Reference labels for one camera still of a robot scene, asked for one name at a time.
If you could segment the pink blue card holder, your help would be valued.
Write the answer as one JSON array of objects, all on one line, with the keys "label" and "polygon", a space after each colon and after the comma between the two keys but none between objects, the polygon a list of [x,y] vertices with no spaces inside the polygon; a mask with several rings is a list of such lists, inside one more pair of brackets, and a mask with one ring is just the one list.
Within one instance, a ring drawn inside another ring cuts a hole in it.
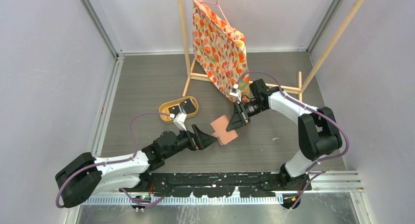
[{"label": "pink blue card holder", "polygon": [[214,130],[212,136],[216,137],[220,145],[227,145],[231,141],[238,137],[236,130],[227,131],[226,128],[229,124],[229,119],[226,115],[223,115],[211,122],[211,127]]}]

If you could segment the yellow oval card tray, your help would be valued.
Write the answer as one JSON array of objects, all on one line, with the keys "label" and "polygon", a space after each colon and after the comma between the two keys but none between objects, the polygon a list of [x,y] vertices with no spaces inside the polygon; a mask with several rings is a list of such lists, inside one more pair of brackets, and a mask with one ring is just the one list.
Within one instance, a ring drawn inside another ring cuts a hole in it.
[{"label": "yellow oval card tray", "polygon": [[165,124],[172,124],[173,118],[170,117],[171,114],[177,115],[179,113],[185,113],[186,118],[195,117],[198,114],[199,105],[195,97],[185,96],[173,101],[163,103],[159,107],[159,112],[165,113],[167,115],[161,115],[161,120]]}]

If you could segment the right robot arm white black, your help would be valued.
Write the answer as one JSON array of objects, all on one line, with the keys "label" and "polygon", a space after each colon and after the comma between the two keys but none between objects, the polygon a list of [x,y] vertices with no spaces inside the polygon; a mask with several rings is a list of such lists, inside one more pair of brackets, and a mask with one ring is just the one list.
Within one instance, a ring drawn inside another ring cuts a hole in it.
[{"label": "right robot arm white black", "polygon": [[307,170],[319,159],[342,147],[339,129],[335,126],[333,111],[328,108],[310,107],[292,98],[279,87],[268,87],[262,79],[249,85],[254,98],[242,102],[242,92],[238,85],[230,90],[235,97],[234,114],[226,130],[239,129],[251,121],[251,117],[266,110],[283,114],[298,127],[299,150],[280,168],[278,182],[282,188],[292,190],[304,178]]}]

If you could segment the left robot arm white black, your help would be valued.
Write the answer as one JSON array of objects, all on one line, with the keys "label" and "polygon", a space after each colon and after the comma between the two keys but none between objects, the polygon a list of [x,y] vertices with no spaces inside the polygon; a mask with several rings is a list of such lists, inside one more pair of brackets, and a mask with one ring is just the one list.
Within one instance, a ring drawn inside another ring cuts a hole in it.
[{"label": "left robot arm white black", "polygon": [[180,130],[178,134],[165,131],[150,145],[132,154],[116,157],[80,154],[55,175],[59,188],[56,206],[72,208],[90,196],[119,188],[146,191],[150,185],[147,174],[164,166],[165,160],[185,149],[204,150],[217,141],[197,125],[191,127],[192,131]]}]

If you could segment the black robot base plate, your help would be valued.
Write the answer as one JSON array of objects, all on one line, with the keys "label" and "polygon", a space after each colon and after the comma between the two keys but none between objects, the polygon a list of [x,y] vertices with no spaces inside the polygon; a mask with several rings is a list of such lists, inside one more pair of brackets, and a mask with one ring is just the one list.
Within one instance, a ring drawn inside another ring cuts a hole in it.
[{"label": "black robot base plate", "polygon": [[128,192],[151,193],[157,197],[197,198],[230,197],[238,192],[242,198],[273,197],[277,191],[299,193],[310,190],[308,175],[283,179],[272,172],[220,172],[220,173],[146,173],[138,185]]}]

